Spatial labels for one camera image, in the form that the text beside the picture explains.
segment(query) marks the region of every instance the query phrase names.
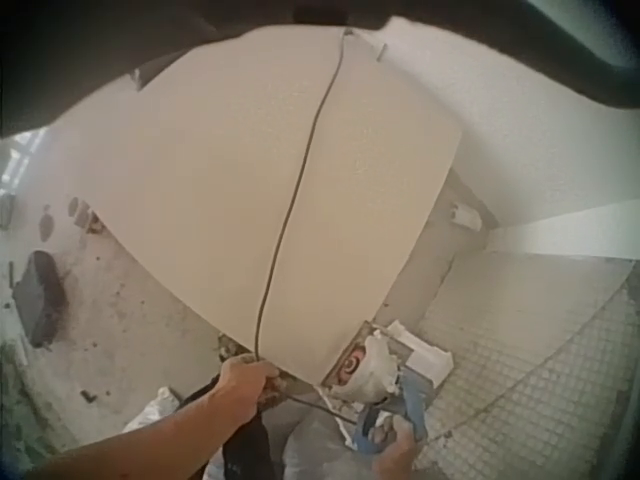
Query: blue tool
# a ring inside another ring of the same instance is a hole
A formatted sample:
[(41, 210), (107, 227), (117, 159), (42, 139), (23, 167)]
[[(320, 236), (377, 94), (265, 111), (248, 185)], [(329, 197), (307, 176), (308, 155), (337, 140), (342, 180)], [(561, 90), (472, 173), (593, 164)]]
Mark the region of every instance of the blue tool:
[(400, 393), (377, 405), (366, 406), (356, 424), (353, 442), (360, 453), (375, 455), (381, 453), (393, 443), (395, 437), (387, 435), (382, 443), (375, 443), (369, 439), (371, 429), (375, 428), (380, 413), (389, 412), (401, 415), (411, 422), (417, 442), (427, 438), (427, 427), (424, 423), (426, 398), (432, 392), (430, 381), (408, 368), (402, 368), (398, 375)]

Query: human hand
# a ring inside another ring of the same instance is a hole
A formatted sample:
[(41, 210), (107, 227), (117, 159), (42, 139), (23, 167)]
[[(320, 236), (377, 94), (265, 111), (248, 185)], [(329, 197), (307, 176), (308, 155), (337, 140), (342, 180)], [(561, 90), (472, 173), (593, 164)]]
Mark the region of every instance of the human hand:
[(222, 364), (220, 379), (211, 394), (223, 397), (229, 414), (244, 425), (255, 416), (267, 380), (275, 379), (279, 373), (272, 363), (256, 362), (250, 353), (232, 357)]
[(409, 480), (418, 446), (413, 436), (413, 425), (400, 415), (393, 416), (396, 440), (373, 462), (378, 480)]

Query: forearm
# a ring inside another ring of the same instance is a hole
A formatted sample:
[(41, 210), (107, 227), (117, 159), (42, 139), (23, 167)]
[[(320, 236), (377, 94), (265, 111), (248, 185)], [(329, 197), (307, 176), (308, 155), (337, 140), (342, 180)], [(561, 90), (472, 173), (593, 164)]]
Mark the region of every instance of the forearm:
[(233, 398), (212, 391), (152, 425), (67, 452), (25, 476), (37, 479), (188, 479), (242, 424)]

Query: hand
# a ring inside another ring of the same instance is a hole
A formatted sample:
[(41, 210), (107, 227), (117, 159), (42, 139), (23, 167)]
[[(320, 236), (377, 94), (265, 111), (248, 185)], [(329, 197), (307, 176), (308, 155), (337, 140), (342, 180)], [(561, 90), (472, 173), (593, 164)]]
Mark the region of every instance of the hand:
[(239, 355), (222, 364), (220, 379), (211, 394), (223, 397), (229, 414), (244, 425), (255, 416), (267, 379), (276, 378), (279, 373), (267, 361), (256, 362), (252, 354)]
[(373, 469), (378, 480), (409, 480), (418, 446), (413, 436), (413, 425), (399, 415), (393, 416), (396, 441), (378, 455)]

